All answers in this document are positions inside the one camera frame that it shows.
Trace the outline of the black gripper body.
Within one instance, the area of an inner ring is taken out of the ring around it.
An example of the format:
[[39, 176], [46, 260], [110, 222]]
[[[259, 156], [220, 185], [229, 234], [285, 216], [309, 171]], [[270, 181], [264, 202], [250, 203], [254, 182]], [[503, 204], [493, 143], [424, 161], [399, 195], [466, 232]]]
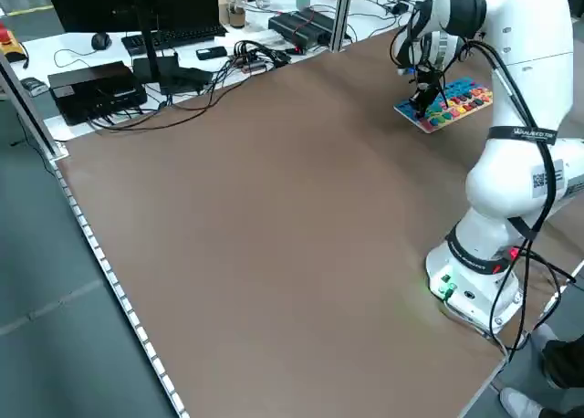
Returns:
[[414, 82], [418, 91], [442, 89], [443, 71], [440, 68], [434, 67], [432, 64], [416, 65], [414, 68]]

